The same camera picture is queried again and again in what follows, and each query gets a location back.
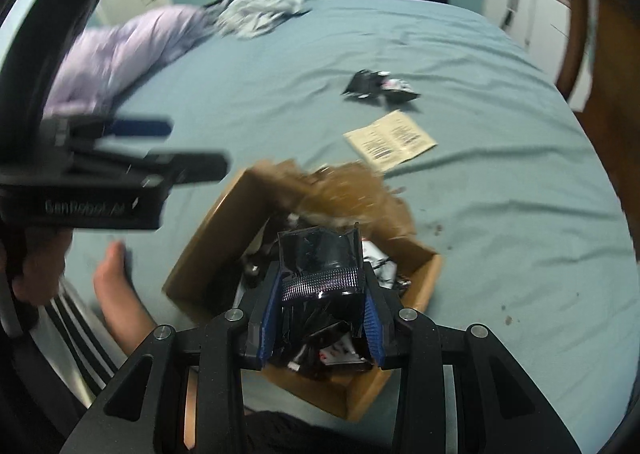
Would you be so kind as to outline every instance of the light blue bed sheet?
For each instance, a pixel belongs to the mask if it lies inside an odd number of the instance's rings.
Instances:
[[[438,146],[386,175],[418,237],[446,257],[427,315],[485,323],[538,384],[582,452],[625,413],[640,344],[638,271],[620,204],[590,143],[544,73],[481,16],[411,0],[324,0],[255,40],[212,38],[152,76],[120,113],[170,116],[151,147],[221,148],[228,178],[262,158],[305,168],[356,160],[343,133],[386,108],[340,96],[363,68],[422,94],[404,110]],[[95,306],[92,271],[109,239],[134,253],[133,281],[161,323],[189,326],[161,287],[228,179],[175,188],[157,232],[76,233],[67,275]],[[388,442],[394,377],[347,424],[248,374],[245,402]]]

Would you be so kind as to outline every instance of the open cardboard box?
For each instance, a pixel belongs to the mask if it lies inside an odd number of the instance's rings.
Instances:
[[[358,222],[363,237],[390,256],[411,279],[402,303],[424,311],[440,273],[442,257],[418,242],[404,202],[382,179],[359,163],[307,175],[293,162],[258,162],[243,170],[213,205],[185,247],[162,290],[195,323],[204,325],[231,307],[236,284],[218,282],[216,273],[239,258],[275,211],[290,210],[325,226]],[[214,290],[216,305],[204,304]],[[391,376],[377,367],[366,373],[317,382],[268,364],[262,374],[335,416],[358,421]]]

